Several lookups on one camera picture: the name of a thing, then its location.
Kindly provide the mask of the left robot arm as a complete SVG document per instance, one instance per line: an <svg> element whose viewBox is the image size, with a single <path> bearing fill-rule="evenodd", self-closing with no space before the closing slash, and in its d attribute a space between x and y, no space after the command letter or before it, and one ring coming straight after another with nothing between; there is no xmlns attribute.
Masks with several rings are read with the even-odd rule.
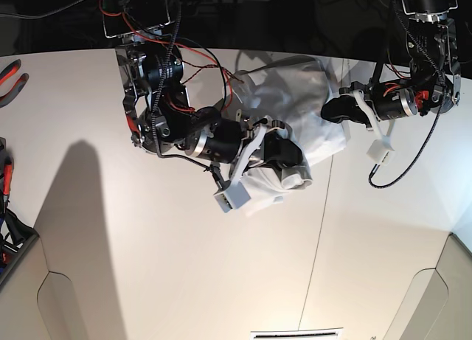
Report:
<svg viewBox="0 0 472 340"><path fill-rule="evenodd" d="M340 124L351 121L373 130L379 122L443 114L459 102L461 67L457 35L449 12L457 0L391 0L383 50L367 84L355 81L339 90L339 97L323 105L321 117ZM393 26L406 33L409 73L381 81L381 72L391 63L389 50Z"/></svg>

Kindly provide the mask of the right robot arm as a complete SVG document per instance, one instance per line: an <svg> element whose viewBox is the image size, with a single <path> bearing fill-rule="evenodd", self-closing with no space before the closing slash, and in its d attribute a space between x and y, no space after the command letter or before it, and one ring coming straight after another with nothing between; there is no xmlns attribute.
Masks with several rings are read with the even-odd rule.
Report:
<svg viewBox="0 0 472 340"><path fill-rule="evenodd" d="M122 105L132 143L162 159L182 159L212 174L220 188L255 168L276 177L298 173L300 146L283 121L267 115L230 118L236 77L208 49L180 37L187 0L99 0L105 34L120 39L115 52L122 77ZM190 104L187 49L209 61L223 82L219 103Z"/></svg>

